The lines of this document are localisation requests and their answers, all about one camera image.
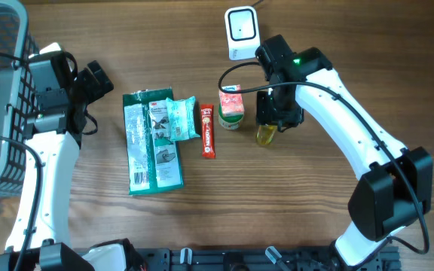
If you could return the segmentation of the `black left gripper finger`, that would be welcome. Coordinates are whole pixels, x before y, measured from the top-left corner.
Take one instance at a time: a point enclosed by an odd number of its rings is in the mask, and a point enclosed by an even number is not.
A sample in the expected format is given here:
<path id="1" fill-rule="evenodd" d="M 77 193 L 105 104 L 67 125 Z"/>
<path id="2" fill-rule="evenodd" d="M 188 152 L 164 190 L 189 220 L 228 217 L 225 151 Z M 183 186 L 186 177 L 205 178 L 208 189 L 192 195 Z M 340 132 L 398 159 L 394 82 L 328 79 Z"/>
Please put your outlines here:
<path id="1" fill-rule="evenodd" d="M 85 102 L 95 102 L 102 98 L 101 84 L 88 68 L 84 68 L 78 73 L 77 83 L 79 93 Z"/>
<path id="2" fill-rule="evenodd" d="M 104 96 L 105 94 L 113 91 L 114 84 L 105 73 L 102 66 L 96 60 L 88 63 L 87 67 L 89 68 L 89 70 L 91 70 L 93 76 L 97 81 L 96 86 L 93 88 L 94 96 Z"/>

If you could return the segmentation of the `yellow dish soap bottle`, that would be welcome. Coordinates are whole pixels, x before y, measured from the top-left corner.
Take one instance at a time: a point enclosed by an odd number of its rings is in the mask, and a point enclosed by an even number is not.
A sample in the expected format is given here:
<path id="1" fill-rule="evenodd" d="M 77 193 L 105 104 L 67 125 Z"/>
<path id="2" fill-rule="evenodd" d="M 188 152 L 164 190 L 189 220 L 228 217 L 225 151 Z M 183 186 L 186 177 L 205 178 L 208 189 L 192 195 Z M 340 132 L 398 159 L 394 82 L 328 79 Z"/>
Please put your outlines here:
<path id="1" fill-rule="evenodd" d="M 256 142 L 259 145 L 269 145 L 277 131 L 277 126 L 274 125 L 260 125 L 256 133 Z"/>

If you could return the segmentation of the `red white tissue box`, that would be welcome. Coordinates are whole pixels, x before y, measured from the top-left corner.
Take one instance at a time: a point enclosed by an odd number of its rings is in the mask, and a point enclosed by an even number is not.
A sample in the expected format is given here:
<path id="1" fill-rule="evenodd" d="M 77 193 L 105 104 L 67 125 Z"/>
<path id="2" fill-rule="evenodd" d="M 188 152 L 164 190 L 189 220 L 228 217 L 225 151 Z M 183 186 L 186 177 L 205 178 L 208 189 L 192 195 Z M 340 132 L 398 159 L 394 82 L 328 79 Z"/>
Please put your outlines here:
<path id="1" fill-rule="evenodd" d="M 234 94 L 240 90 L 240 85 L 224 86 L 222 89 L 226 90 L 226 93 L 219 92 L 222 115 L 224 117 L 244 115 L 243 97 L 240 93 Z"/>

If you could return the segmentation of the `red coffee stick sachet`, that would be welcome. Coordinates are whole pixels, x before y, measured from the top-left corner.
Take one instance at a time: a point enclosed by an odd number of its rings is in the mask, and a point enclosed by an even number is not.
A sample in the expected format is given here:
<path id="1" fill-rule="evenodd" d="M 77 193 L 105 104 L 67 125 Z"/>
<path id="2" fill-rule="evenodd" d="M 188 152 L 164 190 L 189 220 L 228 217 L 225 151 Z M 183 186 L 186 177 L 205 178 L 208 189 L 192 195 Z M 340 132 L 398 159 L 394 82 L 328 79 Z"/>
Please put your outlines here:
<path id="1" fill-rule="evenodd" d="M 213 105 L 200 106 L 203 153 L 205 158 L 215 159 L 215 145 L 213 136 Z"/>

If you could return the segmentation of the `teal wet wipes pack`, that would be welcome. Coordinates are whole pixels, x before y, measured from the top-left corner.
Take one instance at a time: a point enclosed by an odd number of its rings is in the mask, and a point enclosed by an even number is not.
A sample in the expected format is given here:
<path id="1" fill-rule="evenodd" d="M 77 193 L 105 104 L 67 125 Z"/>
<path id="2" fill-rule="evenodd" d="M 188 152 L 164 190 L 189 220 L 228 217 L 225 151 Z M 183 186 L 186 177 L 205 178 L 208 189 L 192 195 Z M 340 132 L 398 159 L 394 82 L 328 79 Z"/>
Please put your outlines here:
<path id="1" fill-rule="evenodd" d="M 194 122 L 195 102 L 194 96 L 181 100 L 166 98 L 171 141 L 179 142 L 200 138 Z"/>

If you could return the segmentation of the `green gloves package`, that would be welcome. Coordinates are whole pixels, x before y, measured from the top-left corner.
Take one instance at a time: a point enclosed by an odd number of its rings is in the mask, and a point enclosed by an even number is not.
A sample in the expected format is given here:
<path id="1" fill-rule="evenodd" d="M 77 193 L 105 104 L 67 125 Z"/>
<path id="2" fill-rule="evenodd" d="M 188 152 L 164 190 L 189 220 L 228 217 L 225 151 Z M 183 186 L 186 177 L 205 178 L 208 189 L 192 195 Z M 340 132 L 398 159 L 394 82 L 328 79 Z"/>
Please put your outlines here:
<path id="1" fill-rule="evenodd" d="M 170 88 L 123 95 L 132 196 L 184 187 L 179 146 L 170 140 L 166 99 L 171 98 Z"/>

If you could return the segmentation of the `green lidded small jar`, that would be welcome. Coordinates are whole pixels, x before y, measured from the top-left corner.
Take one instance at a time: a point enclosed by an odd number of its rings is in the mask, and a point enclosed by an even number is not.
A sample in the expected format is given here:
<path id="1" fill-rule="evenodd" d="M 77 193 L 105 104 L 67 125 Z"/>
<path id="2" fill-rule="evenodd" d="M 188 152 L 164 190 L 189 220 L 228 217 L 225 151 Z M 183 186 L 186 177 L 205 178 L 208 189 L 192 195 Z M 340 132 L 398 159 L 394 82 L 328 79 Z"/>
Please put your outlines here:
<path id="1" fill-rule="evenodd" d="M 243 122 L 243 114 L 226 117 L 222 113 L 222 107 L 219 106 L 219 123 L 220 125 L 227 130 L 236 130 L 241 126 Z"/>

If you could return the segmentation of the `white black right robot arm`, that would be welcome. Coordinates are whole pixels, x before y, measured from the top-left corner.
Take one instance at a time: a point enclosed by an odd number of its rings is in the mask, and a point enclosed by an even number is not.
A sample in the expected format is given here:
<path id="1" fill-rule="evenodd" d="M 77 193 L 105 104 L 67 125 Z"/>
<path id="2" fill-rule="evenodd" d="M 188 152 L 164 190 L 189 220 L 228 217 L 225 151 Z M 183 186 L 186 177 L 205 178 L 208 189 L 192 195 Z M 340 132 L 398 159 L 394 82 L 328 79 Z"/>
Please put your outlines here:
<path id="1" fill-rule="evenodd" d="M 419 222 L 429 250 L 425 214 L 431 209 L 431 155 L 411 150 L 383 129 L 352 97 L 331 61 L 316 47 L 296 53 L 281 35 L 255 51 L 269 86 L 257 93 L 256 120 L 279 132 L 309 113 L 329 134 L 358 180 L 348 202 L 351 223 L 333 246 L 346 269 L 371 260 L 396 234 Z"/>

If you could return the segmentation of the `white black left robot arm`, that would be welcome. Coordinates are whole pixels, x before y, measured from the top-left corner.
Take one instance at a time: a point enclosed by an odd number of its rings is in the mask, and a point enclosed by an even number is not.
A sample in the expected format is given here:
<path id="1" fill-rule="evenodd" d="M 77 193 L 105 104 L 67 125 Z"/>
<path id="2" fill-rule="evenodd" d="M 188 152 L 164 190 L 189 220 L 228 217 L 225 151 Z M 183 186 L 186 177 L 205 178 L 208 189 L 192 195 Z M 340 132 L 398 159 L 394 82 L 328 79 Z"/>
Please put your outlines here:
<path id="1" fill-rule="evenodd" d="M 26 170 L 17 219 L 0 254 L 0 270 L 145 270 L 128 239 L 76 252 L 69 234 L 69 197 L 87 106 L 113 90 L 98 62 L 79 69 L 75 58 L 52 43 L 24 61 L 35 78 L 38 110 L 27 115 L 23 139 Z"/>

